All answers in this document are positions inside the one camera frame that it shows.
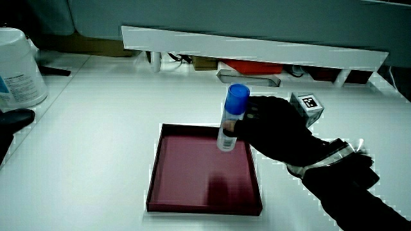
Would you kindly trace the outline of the person's right hand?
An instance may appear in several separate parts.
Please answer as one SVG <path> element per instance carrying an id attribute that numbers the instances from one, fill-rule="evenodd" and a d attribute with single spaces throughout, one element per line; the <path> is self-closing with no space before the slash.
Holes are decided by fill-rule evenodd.
<path id="1" fill-rule="evenodd" d="M 223 122 L 223 133 L 248 142 L 264 156 L 293 166 L 308 166 L 327 155 L 327 142 L 306 127 L 287 100 L 251 96 L 242 120 Z"/>

